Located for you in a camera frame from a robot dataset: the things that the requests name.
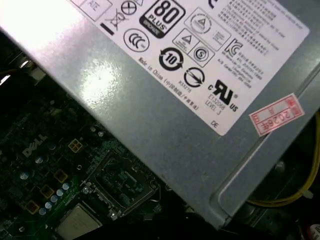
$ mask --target wire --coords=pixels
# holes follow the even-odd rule
[[[14,68],[14,69],[6,69],[3,71],[0,71],[0,76],[6,76],[6,75],[11,75],[16,72],[19,72],[21,69],[20,68]]]
[[[265,207],[265,208],[284,207],[301,198],[303,196],[303,192],[309,190],[309,188],[312,186],[312,184],[316,179],[316,176],[318,174],[318,170],[320,167],[320,113],[318,112],[315,115],[315,121],[316,121],[316,134],[315,134],[315,148],[314,148],[312,167],[311,167],[310,174],[307,180],[305,181],[304,185],[301,187],[301,189],[295,194],[285,198],[280,198],[276,200],[248,200],[247,201],[248,203],[259,206],[259,207]]]

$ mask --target white label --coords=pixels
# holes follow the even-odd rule
[[[69,0],[219,135],[309,34],[275,0]]]

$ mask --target dell logo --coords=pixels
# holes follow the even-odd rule
[[[40,146],[44,140],[46,140],[47,136],[42,136],[41,134],[38,135],[39,139],[34,139],[32,143],[30,143],[29,147],[27,147],[25,150],[22,151],[23,155],[25,155],[27,158],[31,156],[32,152],[37,150],[38,146]]]

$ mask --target capacitor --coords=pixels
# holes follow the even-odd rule
[[[47,202],[44,204],[44,207],[45,207],[46,209],[51,209],[51,208],[52,208],[52,203],[49,202],[49,201],[47,201]]]
[[[55,204],[58,201],[58,197],[56,195],[52,195],[50,201]]]
[[[20,173],[20,179],[21,180],[27,180],[30,176],[30,173],[28,171],[22,171]]]
[[[26,230],[26,228],[24,226],[19,227],[19,232],[23,233]]]
[[[65,190],[65,191],[67,191],[69,188],[70,188],[69,183],[64,183],[64,184],[62,185],[62,189]]]
[[[63,194],[64,194],[64,191],[62,191],[62,189],[58,189],[58,190],[56,191],[56,195],[57,195],[58,197],[62,197]]]
[[[40,155],[40,156],[35,157],[34,162],[36,164],[42,164],[44,162],[44,160],[45,160],[44,156]]]
[[[57,144],[53,141],[50,141],[46,144],[47,148],[50,150],[50,151],[53,151],[56,149],[57,147]]]
[[[45,208],[40,208],[39,214],[40,214],[41,216],[45,215],[46,213],[47,213],[47,210],[46,210]]]

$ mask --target green circuit board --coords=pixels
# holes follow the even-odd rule
[[[0,239],[71,240],[157,192],[149,169],[59,86],[37,88],[0,118]]]

